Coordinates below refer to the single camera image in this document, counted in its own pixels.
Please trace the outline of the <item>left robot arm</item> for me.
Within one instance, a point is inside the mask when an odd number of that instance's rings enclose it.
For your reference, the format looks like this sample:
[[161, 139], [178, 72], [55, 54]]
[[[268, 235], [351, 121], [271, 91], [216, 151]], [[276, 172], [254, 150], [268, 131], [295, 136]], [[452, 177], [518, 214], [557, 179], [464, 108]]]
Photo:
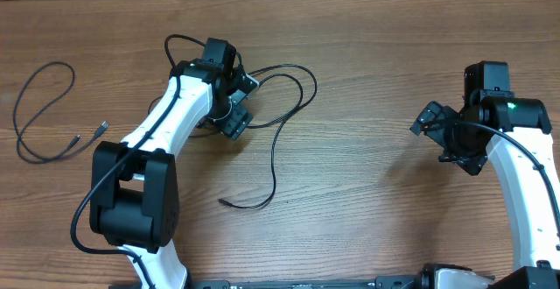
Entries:
[[252, 115], [242, 101], [258, 89], [226, 40], [209, 38], [198, 59], [171, 64], [160, 103], [119, 143], [93, 155], [89, 225], [129, 257], [140, 288], [186, 288], [190, 276], [172, 241], [179, 223], [176, 159], [207, 120], [236, 140]]

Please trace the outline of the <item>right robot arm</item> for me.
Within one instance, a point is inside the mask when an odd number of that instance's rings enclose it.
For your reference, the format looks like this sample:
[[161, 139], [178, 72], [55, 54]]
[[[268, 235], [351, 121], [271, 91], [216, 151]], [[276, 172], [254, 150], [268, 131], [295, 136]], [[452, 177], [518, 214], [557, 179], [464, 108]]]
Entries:
[[465, 68], [464, 105], [443, 107], [422, 132], [439, 143], [441, 160], [471, 175], [491, 163], [503, 194], [514, 246], [514, 270], [495, 288], [559, 286], [559, 178], [552, 124], [542, 101], [518, 98], [508, 64]]

